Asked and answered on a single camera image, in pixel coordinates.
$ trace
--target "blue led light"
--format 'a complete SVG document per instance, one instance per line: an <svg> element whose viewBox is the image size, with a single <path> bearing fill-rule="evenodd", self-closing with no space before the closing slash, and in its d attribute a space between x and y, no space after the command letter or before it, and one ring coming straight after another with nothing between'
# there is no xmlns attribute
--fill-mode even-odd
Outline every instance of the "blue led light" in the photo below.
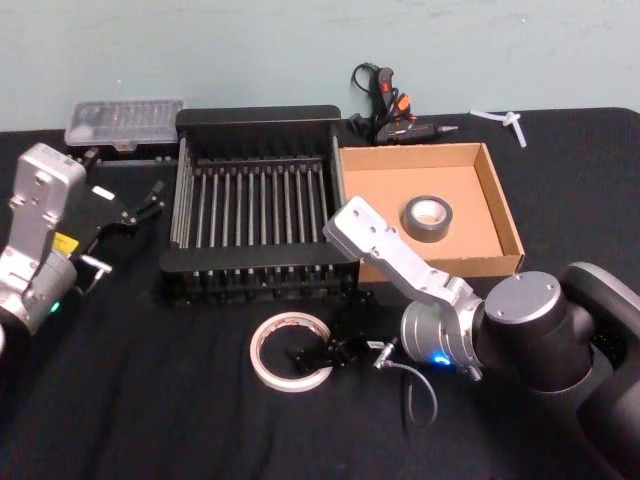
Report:
<svg viewBox="0 0 640 480"><path fill-rule="evenodd" d="M433 363L437 363L438 365L451 365L451 360L444 353L436 353L431 357Z"/></svg>

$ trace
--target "yellow label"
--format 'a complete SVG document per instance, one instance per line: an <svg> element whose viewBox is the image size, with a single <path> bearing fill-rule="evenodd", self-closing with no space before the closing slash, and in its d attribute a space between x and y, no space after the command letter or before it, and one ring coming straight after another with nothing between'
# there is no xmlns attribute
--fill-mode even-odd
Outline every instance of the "yellow label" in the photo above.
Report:
<svg viewBox="0 0 640 480"><path fill-rule="evenodd" d="M79 243L75 238L67 237L58 232L56 232L53 237L53 248L65 254L67 257L73 253Z"/></svg>

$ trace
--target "clear plastic case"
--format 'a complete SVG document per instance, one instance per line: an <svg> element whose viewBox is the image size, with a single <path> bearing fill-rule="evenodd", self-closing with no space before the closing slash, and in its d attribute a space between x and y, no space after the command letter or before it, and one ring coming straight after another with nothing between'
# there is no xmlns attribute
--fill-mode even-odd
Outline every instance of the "clear plastic case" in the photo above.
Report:
<svg viewBox="0 0 640 480"><path fill-rule="evenodd" d="M113 145L131 152L138 145L177 143L175 120L182 100L81 102L73 111L67 145Z"/></svg>

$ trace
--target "black table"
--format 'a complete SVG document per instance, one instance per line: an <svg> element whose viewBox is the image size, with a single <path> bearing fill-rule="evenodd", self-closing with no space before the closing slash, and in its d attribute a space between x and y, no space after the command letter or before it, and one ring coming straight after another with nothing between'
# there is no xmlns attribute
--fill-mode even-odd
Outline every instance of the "black table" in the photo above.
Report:
<svg viewBox="0 0 640 480"><path fill-rule="evenodd" d="M488 144L527 253L525 269L598 264L640 290L640 115L535 111L520 149L497 122L450 115L443 142ZM15 160L59 131L0 134L0 224ZM343 145L362 142L343 132ZM135 204L175 164L101 166L92 182ZM479 384L425 369L440 417L403 422L401 377L366 365L286 395L255 376L248 344L267 317L327 315L320 301L171 309L157 257L170 215L99 247L114 265L87 301L70 296L33 342L0 413L0 478L602 478L571 415L505 375ZM473 282L486 294L495 280ZM424 411L428 413L428 402Z"/></svg>

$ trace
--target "open cardboard tray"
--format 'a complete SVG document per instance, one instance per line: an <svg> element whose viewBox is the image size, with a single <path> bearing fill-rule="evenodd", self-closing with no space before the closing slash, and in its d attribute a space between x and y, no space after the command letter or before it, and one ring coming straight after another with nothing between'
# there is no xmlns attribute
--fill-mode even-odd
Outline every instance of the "open cardboard tray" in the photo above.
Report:
<svg viewBox="0 0 640 480"><path fill-rule="evenodd" d="M524 249L483 143L341 149L345 195L360 195L435 268L461 277L495 277L518 271ZM436 195L453 209L447 236L422 243L402 228L406 204ZM360 283L387 281L360 266Z"/></svg>

